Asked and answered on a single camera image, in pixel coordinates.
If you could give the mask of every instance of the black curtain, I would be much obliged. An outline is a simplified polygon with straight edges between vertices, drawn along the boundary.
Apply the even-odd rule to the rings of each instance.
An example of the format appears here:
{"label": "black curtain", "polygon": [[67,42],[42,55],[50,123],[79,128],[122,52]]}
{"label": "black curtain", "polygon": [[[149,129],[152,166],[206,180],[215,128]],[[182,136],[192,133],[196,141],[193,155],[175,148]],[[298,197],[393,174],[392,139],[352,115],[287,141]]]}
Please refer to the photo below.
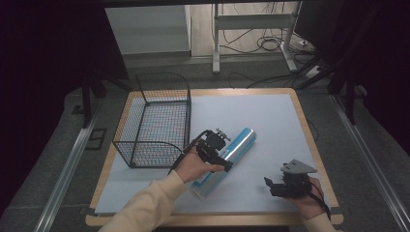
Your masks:
{"label": "black curtain", "polygon": [[99,4],[0,4],[3,212],[58,125],[65,97],[81,86],[83,76],[128,77]]}

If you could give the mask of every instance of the human hand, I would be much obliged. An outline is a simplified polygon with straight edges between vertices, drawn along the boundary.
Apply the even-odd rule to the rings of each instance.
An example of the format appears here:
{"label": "human hand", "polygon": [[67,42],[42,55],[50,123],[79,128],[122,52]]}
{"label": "human hand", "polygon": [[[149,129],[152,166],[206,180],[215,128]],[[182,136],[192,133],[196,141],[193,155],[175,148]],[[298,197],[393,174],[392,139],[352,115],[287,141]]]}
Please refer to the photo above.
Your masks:
{"label": "human hand", "polygon": [[178,164],[177,168],[175,168],[175,171],[181,177],[182,181],[187,183],[198,179],[207,172],[223,171],[224,169],[222,165],[208,164],[202,161],[196,153],[196,147],[193,146]]}
{"label": "human hand", "polygon": [[[316,178],[310,178],[310,182],[313,184],[311,188],[311,193],[317,196],[319,199],[323,200],[323,190],[320,186],[320,182]],[[310,196],[305,196],[303,198],[288,198],[286,200],[292,202],[299,210],[299,213],[304,219],[311,219],[325,213],[325,210]]]}

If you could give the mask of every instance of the blue bottle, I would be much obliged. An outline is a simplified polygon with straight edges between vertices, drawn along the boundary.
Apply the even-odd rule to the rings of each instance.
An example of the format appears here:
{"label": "blue bottle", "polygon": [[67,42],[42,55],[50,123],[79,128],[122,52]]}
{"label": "blue bottle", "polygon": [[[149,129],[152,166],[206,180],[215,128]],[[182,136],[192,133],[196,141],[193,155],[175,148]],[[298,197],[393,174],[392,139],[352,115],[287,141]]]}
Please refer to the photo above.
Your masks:
{"label": "blue bottle", "polygon": [[[232,140],[228,145],[222,158],[233,162],[232,168],[235,167],[235,163],[245,154],[245,152],[252,146],[256,139],[256,132],[252,129],[245,128],[239,135]],[[228,172],[216,172],[208,173],[202,179],[194,181],[190,189],[194,192],[200,199],[205,199],[209,193],[223,180],[223,178],[228,174]]]}

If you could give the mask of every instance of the wooden table edge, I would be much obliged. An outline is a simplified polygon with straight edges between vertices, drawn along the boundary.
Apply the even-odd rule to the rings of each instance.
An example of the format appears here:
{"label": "wooden table edge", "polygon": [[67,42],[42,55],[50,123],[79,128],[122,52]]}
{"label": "wooden table edge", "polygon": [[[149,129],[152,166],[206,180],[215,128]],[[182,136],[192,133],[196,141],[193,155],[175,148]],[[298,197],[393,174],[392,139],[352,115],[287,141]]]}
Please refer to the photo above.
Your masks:
{"label": "wooden table edge", "polygon": [[[303,112],[302,106],[296,92],[290,88],[264,88],[264,89],[192,89],[190,93],[194,97],[199,96],[242,96],[242,95],[277,95],[287,94],[290,96],[298,115],[301,127],[304,131],[307,145],[310,148],[313,160],[316,164],[322,189],[329,199],[329,207],[338,208],[338,202],[332,188],[332,184],[327,175],[326,169],[320,158],[314,139],[311,135]],[[96,209],[100,200],[101,193],[105,186],[112,163],[116,154],[115,147],[111,144],[105,159],[102,174],[97,183],[96,190],[90,203],[91,209]],[[86,216],[85,221],[90,226],[103,226],[109,221],[110,217]],[[250,215],[172,215],[162,226],[246,226],[246,225],[292,225],[301,224],[303,221],[295,213],[275,213],[275,214],[250,214]],[[332,215],[332,224],[341,224],[342,214]]]}

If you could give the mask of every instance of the black wire basket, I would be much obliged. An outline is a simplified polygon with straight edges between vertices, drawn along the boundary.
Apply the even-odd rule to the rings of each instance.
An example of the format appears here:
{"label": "black wire basket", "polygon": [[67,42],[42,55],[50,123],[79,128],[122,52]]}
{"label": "black wire basket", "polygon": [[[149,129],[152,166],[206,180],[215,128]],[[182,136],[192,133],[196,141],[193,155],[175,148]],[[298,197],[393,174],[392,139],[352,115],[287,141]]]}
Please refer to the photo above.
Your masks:
{"label": "black wire basket", "polygon": [[170,167],[190,139],[190,86],[176,73],[139,74],[113,144],[131,168]]}

